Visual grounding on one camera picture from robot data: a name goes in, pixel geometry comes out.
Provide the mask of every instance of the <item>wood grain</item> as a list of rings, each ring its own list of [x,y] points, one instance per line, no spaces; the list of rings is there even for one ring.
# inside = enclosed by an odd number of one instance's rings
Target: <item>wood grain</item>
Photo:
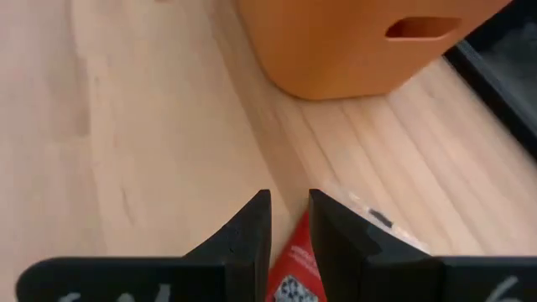
[[[310,187],[432,253],[537,251],[534,161],[443,60],[312,103],[266,79],[230,2],[4,1],[0,39],[2,301],[42,258],[186,253],[262,188],[273,256]]]

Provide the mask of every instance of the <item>red snack bag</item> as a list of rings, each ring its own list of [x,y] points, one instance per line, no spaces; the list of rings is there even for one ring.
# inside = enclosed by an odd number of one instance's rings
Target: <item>red snack bag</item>
[[[310,239],[308,211],[268,273],[266,302],[326,302]]]

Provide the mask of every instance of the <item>barcode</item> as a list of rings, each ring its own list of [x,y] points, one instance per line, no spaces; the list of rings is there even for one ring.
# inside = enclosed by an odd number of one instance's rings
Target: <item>barcode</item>
[[[289,275],[282,280],[274,294],[274,302],[318,302],[316,295],[311,293],[295,277]]]

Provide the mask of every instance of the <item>orange plastic container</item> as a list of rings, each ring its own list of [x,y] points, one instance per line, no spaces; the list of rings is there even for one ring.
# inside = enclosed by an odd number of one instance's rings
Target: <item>orange plastic container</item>
[[[509,0],[238,0],[267,75],[322,100],[392,91]]]

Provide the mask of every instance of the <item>wooden table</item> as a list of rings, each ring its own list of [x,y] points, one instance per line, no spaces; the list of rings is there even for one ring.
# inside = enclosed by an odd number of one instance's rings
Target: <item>wooden table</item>
[[[1,301],[42,258],[186,253],[262,188],[273,255],[310,187],[432,253],[537,252],[537,167],[443,60],[303,102],[217,0],[3,1],[0,40]]]

